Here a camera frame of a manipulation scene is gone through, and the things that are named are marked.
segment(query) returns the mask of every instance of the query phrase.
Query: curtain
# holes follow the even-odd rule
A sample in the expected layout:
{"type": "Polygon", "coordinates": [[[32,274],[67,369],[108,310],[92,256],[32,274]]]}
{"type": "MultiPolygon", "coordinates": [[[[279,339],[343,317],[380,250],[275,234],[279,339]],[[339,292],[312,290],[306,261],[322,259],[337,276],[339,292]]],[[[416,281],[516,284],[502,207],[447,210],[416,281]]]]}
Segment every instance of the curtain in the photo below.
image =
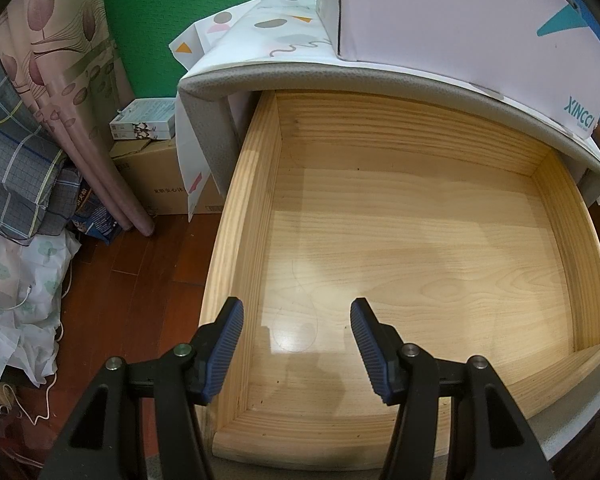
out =
{"type": "Polygon", "coordinates": [[[103,0],[12,0],[0,60],[24,105],[53,136],[120,226],[153,233],[109,157],[109,121],[134,98],[103,0]]]}

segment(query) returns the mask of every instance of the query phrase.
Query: wooden drawer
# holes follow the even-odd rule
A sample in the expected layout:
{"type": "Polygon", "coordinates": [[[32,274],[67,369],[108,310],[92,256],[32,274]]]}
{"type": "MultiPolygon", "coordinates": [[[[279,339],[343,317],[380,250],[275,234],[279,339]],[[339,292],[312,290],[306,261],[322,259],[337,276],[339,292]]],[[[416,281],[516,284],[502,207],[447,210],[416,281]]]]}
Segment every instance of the wooden drawer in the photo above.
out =
{"type": "Polygon", "coordinates": [[[600,245],[554,150],[420,102],[263,93],[200,323],[227,296],[244,329],[201,425],[215,455],[244,462],[381,466],[396,408],[374,395],[350,330],[359,296],[435,357],[485,355],[525,416],[600,362],[600,245]]]}

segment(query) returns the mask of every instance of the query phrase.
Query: metal screw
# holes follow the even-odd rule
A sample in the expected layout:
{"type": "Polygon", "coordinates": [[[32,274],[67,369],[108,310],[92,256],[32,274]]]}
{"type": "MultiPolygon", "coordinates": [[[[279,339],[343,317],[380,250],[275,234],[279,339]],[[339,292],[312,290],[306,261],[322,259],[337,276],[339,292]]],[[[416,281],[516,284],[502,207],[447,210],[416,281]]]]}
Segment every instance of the metal screw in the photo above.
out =
{"type": "Polygon", "coordinates": [[[117,370],[122,366],[122,359],[120,357],[110,357],[104,365],[107,370],[117,370]]]}
{"type": "Polygon", "coordinates": [[[191,345],[189,343],[180,343],[173,347],[173,353],[178,357],[184,357],[191,353],[191,345]]]}
{"type": "Polygon", "coordinates": [[[481,355],[473,356],[471,358],[471,364],[478,368],[478,370],[484,370],[487,366],[489,366],[487,359],[485,359],[481,355]]]}
{"type": "Polygon", "coordinates": [[[413,343],[407,343],[402,345],[400,351],[405,357],[416,357],[416,355],[420,353],[420,347],[418,345],[414,345],[413,343]]]}

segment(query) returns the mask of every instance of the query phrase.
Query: large white box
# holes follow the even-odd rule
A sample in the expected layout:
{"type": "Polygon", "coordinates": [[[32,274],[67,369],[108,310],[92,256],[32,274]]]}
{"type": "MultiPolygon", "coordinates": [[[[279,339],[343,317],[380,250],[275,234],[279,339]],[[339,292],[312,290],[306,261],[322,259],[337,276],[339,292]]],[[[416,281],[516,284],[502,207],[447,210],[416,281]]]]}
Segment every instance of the large white box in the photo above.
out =
{"type": "Polygon", "coordinates": [[[566,0],[318,0],[338,56],[456,78],[587,138],[600,41],[566,0]]]}

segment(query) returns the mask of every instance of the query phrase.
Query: plaid fabric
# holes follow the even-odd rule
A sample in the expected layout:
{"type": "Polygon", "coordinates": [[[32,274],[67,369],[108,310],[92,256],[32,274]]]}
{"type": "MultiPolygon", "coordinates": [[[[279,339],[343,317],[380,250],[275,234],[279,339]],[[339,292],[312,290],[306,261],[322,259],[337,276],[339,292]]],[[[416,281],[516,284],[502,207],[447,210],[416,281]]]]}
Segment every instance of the plaid fabric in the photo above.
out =
{"type": "Polygon", "coordinates": [[[54,187],[65,160],[0,62],[0,233],[27,243],[40,229],[54,235],[62,231],[75,211],[79,184],[79,176],[68,170],[54,187]]]}

